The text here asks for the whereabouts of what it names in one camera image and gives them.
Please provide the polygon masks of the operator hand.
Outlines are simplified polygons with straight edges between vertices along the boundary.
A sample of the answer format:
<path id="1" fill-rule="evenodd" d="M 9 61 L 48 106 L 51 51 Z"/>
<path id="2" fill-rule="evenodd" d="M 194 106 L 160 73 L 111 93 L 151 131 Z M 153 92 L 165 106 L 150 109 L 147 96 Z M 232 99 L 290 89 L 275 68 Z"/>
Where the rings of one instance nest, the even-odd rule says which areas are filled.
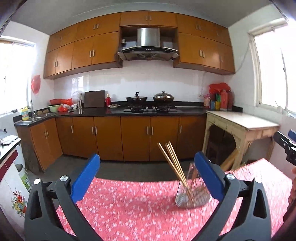
<path id="1" fill-rule="evenodd" d="M 288 197 L 288 202 L 291 204 L 296 197 L 296 176 L 292 180 L 292 188 L 290 190 L 290 196 Z"/>

